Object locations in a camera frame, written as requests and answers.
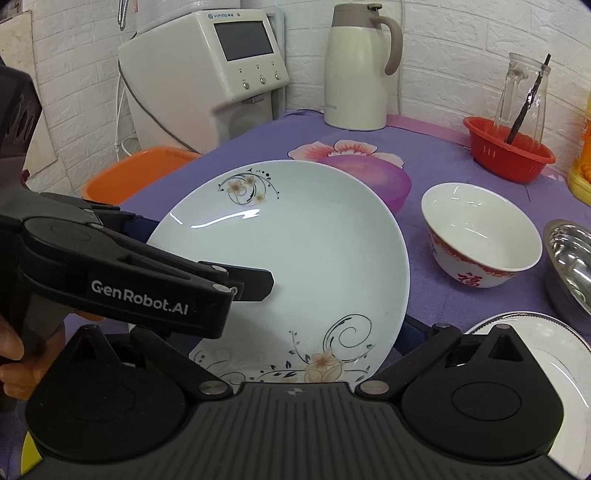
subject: red pattern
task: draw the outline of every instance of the red pattern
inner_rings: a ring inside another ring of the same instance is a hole
[[[483,269],[486,273],[494,276],[494,277],[512,277],[514,275],[513,272],[505,272],[502,270],[497,270],[496,268],[486,267],[481,263],[475,262],[471,258],[468,258],[466,255],[461,254],[456,249],[450,247],[447,243],[445,243],[433,230],[429,229],[429,234],[431,235],[431,240],[434,244],[437,244],[439,247],[443,248],[448,254],[452,257],[457,258],[466,263],[470,263],[472,265],[476,265],[478,268]]]
[[[472,275],[470,272],[468,272],[464,273],[463,275],[458,273],[457,279],[464,285],[468,285],[470,287],[480,287],[480,280],[482,280],[482,277],[479,277],[478,275]]]

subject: black stick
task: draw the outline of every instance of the black stick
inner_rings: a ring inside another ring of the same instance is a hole
[[[548,53],[548,56],[546,57],[546,61],[544,62],[544,65],[548,65],[549,62],[550,62],[550,54]],[[543,70],[541,70],[539,72],[538,77],[535,80],[534,86],[532,87],[530,94],[528,95],[527,99],[525,100],[525,103],[521,107],[521,112],[519,112],[519,115],[515,119],[515,123],[511,127],[511,131],[509,132],[509,135],[506,140],[506,142],[509,145],[511,145],[513,143],[513,140],[517,136],[517,132],[521,128],[521,124],[523,123],[523,120],[525,119],[525,114],[530,109],[531,104],[533,103],[534,98],[535,98],[536,94],[538,93],[538,88],[540,88],[540,83],[542,83],[543,73],[544,73]]]

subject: thermos lid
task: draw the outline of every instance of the thermos lid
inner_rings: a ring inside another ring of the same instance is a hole
[[[381,30],[378,22],[372,18],[379,16],[378,10],[382,4],[339,4],[335,5],[333,13],[333,27],[365,27]]]

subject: yellow bottle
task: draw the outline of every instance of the yellow bottle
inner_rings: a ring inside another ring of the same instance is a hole
[[[570,169],[568,185],[575,197],[591,205],[591,92],[587,101],[579,155]]]

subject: red chinese character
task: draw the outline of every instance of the red chinese character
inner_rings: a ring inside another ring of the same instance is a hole
[[[479,287],[480,280],[482,280],[482,277],[479,277],[478,275],[473,275],[472,273],[468,272],[464,273],[463,275],[461,273],[458,273],[457,279],[461,283],[463,283],[464,285],[468,285],[469,287]]]

